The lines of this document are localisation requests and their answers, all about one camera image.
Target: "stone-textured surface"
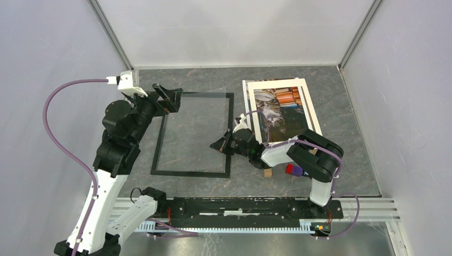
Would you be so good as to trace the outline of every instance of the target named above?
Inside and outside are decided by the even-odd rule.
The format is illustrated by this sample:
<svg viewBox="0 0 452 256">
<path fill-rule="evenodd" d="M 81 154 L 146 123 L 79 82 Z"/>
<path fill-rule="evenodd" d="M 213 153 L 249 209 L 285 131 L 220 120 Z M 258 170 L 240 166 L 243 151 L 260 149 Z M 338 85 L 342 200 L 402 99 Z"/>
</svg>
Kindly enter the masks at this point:
<svg viewBox="0 0 452 256">
<path fill-rule="evenodd" d="M 305 78 L 325 137 L 345 151 L 344 168 L 337 182 L 337 193 L 354 192 L 362 196 L 379 195 L 378 186 L 364 142 L 359 132 L 344 84 L 336 67 L 256 67 L 256 68 L 206 68 L 141 70 L 140 86 L 149 90 L 152 83 L 166 88 L 181 87 L 187 92 L 233 92 L 234 115 L 245 111 L 242 80 L 299 77 Z M 209 116 L 203 111 L 202 118 L 208 122 L 218 111 Z M 189 113 L 201 118 L 197 111 Z M 273 176 L 264 178 L 261 170 L 253 168 L 242 156 L 232 157 L 231 178 L 188 178 L 150 175 L 155 143 L 160 128 L 160 118 L 154 118 L 142 142 L 141 155 L 135 162 L 132 174 L 124 184 L 119 196 L 129 196 L 134 187 L 154 187 L 168 196 L 308 196 L 311 182 L 307 178 L 287 175 L 285 165 L 273 168 Z M 174 159 L 184 156 L 174 155 Z"/>
</svg>

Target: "floor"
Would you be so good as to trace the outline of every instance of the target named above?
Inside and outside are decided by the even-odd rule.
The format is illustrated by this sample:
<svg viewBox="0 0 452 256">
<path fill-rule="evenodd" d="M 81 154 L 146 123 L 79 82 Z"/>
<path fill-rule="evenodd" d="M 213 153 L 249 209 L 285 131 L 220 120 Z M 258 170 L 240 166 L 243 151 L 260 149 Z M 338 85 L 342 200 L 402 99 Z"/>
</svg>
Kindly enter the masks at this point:
<svg viewBox="0 0 452 256">
<path fill-rule="evenodd" d="M 348 223 L 334 223 L 333 234 Z M 384 222 L 357 223 L 348 234 L 315 241 L 302 234 L 200 234 L 199 237 L 154 241 L 133 233 L 121 248 L 123 256 L 138 255 L 366 255 L 394 256 Z"/>
<path fill-rule="evenodd" d="M 345 151 L 344 168 L 337 182 L 336 192 L 338 194 L 354 192 L 359 196 L 380 194 L 353 108 L 340 74 L 334 66 L 140 70 L 139 75 L 140 86 L 145 90 L 152 90 L 152 84 L 159 83 L 168 89 L 181 87 L 187 92 L 232 92 L 235 94 L 234 116 L 245 111 L 242 80 L 305 78 L 323 135 L 339 144 Z M 221 108 L 216 106 L 215 102 L 204 102 L 201 107 L 204 110 L 209 108 L 212 110 L 204 111 L 202 114 L 199 111 L 188 111 L 184 116 L 193 118 L 192 121 L 188 119 L 185 123 L 193 125 L 193 122 L 199 120 L 208 123 L 209 120 L 224 119 L 224 102 L 221 102 Z M 140 143 L 141 154 L 119 193 L 120 197 L 128 197 L 134 187 L 148 186 L 165 191 L 169 197 L 309 195 L 310 180 L 286 174 L 285 165 L 274 167 L 273 176 L 264 178 L 261 170 L 253 168 L 246 158 L 238 155 L 232 156 L 230 179 L 150 175 L 160 123 L 161 118 L 154 118 L 143 137 Z M 205 129 L 189 127 L 188 124 L 187 127 L 183 124 L 171 127 L 180 128 L 181 132 L 192 135 L 197 133 L 198 138 L 205 133 Z M 215 127 L 217 127 L 215 136 L 219 139 L 224 130 L 223 125 Z M 184 150 L 180 150 L 181 147 L 174 147 L 177 148 L 174 151 L 178 152 L 174 157 L 184 158 L 187 152 L 201 150 L 196 148 L 194 143 L 189 143 L 195 137 L 188 136 L 184 139 L 175 135 L 175 139 L 181 144 L 190 146 L 184 146 Z M 205 144 L 203 150 L 211 150 L 207 149 L 209 141 L 203 143 Z M 210 157 L 201 160 L 202 158 L 199 156 L 197 159 L 200 165 L 210 161 Z"/>
</svg>

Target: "gray wall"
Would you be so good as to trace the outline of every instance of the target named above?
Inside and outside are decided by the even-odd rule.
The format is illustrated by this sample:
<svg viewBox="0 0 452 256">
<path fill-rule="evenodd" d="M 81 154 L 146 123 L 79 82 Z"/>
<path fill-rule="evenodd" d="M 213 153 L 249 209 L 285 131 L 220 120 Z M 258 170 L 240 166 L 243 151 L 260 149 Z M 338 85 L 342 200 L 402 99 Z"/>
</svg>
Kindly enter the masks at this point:
<svg viewBox="0 0 452 256">
<path fill-rule="evenodd" d="M 413 255 L 451 255 L 452 2 L 384 1 L 345 68 Z"/>
<path fill-rule="evenodd" d="M 44 102 L 63 83 L 123 66 L 87 1 L 2 1 L 0 28 L 0 255 L 52 255 L 74 228 L 90 180 L 47 137 Z M 50 105 L 55 136 L 89 166 L 104 108 L 120 97 L 109 86 L 73 86 Z"/>
<path fill-rule="evenodd" d="M 99 0 L 142 66 L 337 64 L 372 0 Z"/>
</svg>

